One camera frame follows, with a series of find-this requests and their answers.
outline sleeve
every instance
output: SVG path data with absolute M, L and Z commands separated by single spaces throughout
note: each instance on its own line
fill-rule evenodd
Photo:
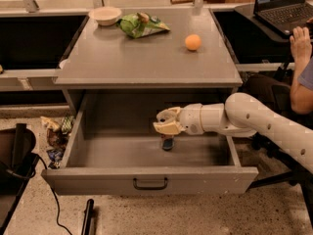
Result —
M 313 90 L 313 58 L 311 58 L 309 64 L 307 64 L 297 80 L 304 87 Z

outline bowl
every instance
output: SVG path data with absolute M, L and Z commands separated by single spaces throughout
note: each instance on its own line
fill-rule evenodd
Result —
M 121 10 L 115 7 L 100 7 L 89 12 L 89 18 L 97 21 L 98 25 L 115 24 L 121 15 Z

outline open drawer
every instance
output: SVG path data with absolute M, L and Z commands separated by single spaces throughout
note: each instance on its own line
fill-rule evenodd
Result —
M 87 90 L 60 169 L 42 176 L 60 195 L 243 193 L 258 174 L 241 167 L 232 138 L 181 134 L 161 149 L 158 111 L 217 102 L 188 90 Z

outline chip bag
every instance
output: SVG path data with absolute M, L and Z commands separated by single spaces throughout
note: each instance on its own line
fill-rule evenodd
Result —
M 169 27 L 157 17 L 151 17 L 147 13 L 135 13 L 122 17 L 116 25 L 127 35 L 139 38 L 167 30 Z

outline laptop keyboard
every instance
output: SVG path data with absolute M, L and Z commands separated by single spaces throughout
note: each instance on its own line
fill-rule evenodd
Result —
M 275 24 L 292 23 L 301 19 L 312 18 L 313 7 L 307 5 L 284 7 L 281 9 L 263 11 L 262 16 Z

